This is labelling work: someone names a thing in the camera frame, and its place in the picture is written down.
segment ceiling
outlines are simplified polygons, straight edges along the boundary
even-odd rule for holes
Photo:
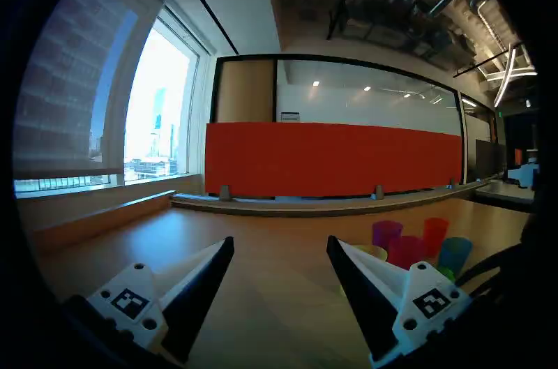
[[[300,25],[313,24],[325,39],[340,0],[278,1],[282,23],[295,19]],[[444,0],[343,0],[333,37],[406,52],[451,74],[520,42],[497,0],[445,0],[448,3],[438,5],[437,10],[440,1]],[[308,28],[296,30],[305,33]],[[507,60],[508,55],[503,54],[468,74],[478,75],[484,82],[485,74],[503,72]],[[513,67],[527,66],[528,56],[518,47]],[[487,81],[484,89],[490,93],[501,82]]]

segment table surface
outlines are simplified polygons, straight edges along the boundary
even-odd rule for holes
[[[234,237],[235,255],[190,353],[189,368],[369,368],[368,348],[326,254],[327,236],[371,242],[377,220],[421,235],[423,221],[450,221],[448,236],[474,249],[465,268],[519,242],[526,213],[448,199],[362,216],[262,218],[171,208],[56,255],[39,257],[64,299],[90,295],[133,262],[160,272]],[[472,289],[488,276],[475,280]]]
[[[511,200],[519,203],[533,203],[535,192],[530,188],[521,188],[516,184],[492,180],[488,185],[475,190],[477,195]]]

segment window sill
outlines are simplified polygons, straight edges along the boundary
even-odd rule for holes
[[[132,180],[125,181],[124,184],[97,184],[93,186],[83,186],[79,188],[67,188],[67,189],[52,189],[52,190],[37,190],[34,192],[18,192],[14,193],[16,199],[43,199],[53,196],[64,196],[64,195],[74,195],[77,193],[90,193],[95,190],[109,190],[124,188],[126,186],[133,186],[136,184],[150,184],[156,183],[158,181],[179,179],[181,177],[194,176],[195,174],[185,173],[185,174],[173,174],[171,176],[156,177],[154,179],[142,179],[142,180]]]

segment yellow bowl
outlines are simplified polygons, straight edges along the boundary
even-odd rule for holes
[[[382,247],[378,247],[378,246],[353,246],[355,248],[358,248],[359,250],[368,253],[369,255],[373,255],[374,257],[380,259],[381,261],[385,262],[388,259],[388,252],[385,251]],[[345,297],[347,297],[347,295],[345,295],[345,291],[343,290],[343,286],[339,286],[340,290],[341,290],[341,294]]]

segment red partition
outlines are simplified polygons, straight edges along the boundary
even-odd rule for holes
[[[233,196],[343,196],[460,181],[461,137],[330,123],[210,123],[206,192]]]

